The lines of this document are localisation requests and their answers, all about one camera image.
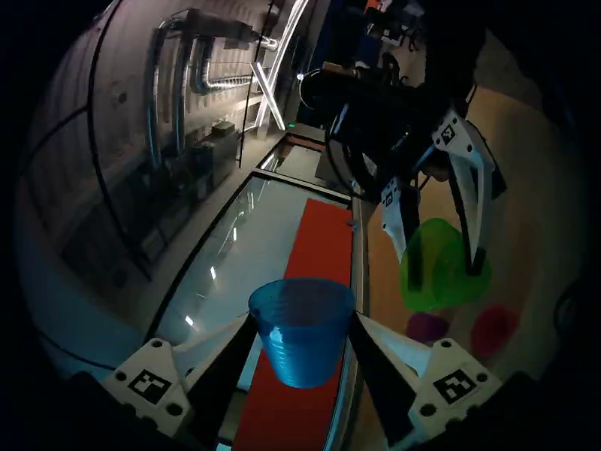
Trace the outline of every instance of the green plastic cup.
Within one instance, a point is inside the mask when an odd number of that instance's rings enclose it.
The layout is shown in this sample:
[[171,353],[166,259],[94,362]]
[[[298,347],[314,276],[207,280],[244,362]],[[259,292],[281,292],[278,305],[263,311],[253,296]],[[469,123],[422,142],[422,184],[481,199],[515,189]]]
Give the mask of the green plastic cup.
[[491,264],[466,272],[461,233],[444,219],[421,224],[407,244],[400,264],[400,294],[407,307],[427,312],[477,301],[491,281]]

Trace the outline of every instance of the wooden table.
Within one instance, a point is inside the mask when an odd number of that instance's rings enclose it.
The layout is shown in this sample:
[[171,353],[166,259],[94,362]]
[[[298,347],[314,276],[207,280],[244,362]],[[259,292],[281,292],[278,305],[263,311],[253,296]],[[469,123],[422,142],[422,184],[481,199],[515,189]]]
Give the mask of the wooden table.
[[[505,348],[483,362],[502,380],[517,370],[540,377],[557,348],[555,303],[578,276],[586,237],[585,180],[581,161],[562,132],[531,107],[478,88],[468,119],[486,138],[507,183],[494,202],[488,258],[492,279],[480,300],[443,312],[448,336],[470,349],[476,317],[493,304],[521,314]],[[421,193],[421,221],[439,217],[460,229],[447,183],[430,179]],[[399,290],[397,255],[382,230],[382,206],[368,225],[368,314],[404,333],[412,315]],[[386,449],[376,411],[364,386],[350,449]]]

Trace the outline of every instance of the blue plastic cup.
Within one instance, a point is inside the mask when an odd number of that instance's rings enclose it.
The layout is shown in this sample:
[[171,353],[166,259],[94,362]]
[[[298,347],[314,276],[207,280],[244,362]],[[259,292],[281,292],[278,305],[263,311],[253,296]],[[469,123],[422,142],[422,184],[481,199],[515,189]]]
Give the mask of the blue plastic cup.
[[355,309],[348,287],[326,279],[277,280],[250,296],[249,309],[279,380],[311,389],[332,377]]

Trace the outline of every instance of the metal pipe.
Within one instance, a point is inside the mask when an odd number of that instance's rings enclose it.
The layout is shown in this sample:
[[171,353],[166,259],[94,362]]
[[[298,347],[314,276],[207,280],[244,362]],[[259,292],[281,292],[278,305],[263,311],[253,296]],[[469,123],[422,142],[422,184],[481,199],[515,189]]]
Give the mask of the metal pipe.
[[146,115],[146,145],[153,168],[161,165],[161,150],[159,149],[159,115],[157,111],[157,96],[159,91],[159,59],[165,44],[167,33],[174,26],[173,18],[166,19],[153,31],[148,47],[146,70],[144,72],[143,98]]
[[[213,49],[214,38],[223,37],[239,42],[254,41],[269,50],[276,50],[279,46],[279,42],[275,39],[258,37],[252,28],[245,23],[236,20],[224,20],[214,14],[205,14],[194,8],[180,11],[164,20],[153,31],[151,37],[143,84],[146,144],[153,168],[158,168],[162,163],[161,150],[159,149],[159,117],[157,111],[159,60],[167,33],[175,30],[182,32],[172,85],[172,114],[178,154],[181,154],[185,147],[186,125],[184,119],[188,81],[186,75],[189,73],[190,67],[195,68],[195,82],[192,84],[192,90],[200,94],[246,86],[253,81],[251,74],[221,77],[215,80],[209,79],[209,58]],[[194,45],[197,48],[194,51],[195,62],[191,60]]]
[[209,79],[210,57],[213,53],[215,38],[198,38],[196,40],[195,58],[192,62],[194,70],[194,91],[205,95],[212,91],[239,88],[252,82],[252,74],[237,75],[233,77],[220,77]]
[[177,155],[181,155],[186,144],[186,70],[192,54],[194,35],[185,30],[180,39],[180,46],[175,60],[173,89],[171,90],[171,108],[174,118],[175,147]]

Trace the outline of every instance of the red strip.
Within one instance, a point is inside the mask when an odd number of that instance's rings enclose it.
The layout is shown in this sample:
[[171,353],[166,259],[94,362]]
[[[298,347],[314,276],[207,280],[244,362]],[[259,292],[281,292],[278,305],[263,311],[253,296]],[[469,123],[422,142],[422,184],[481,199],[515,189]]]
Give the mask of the red strip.
[[[351,211],[307,200],[284,278],[351,283]],[[316,389],[281,383],[264,352],[252,378],[234,451],[322,451],[338,393],[339,370]]]

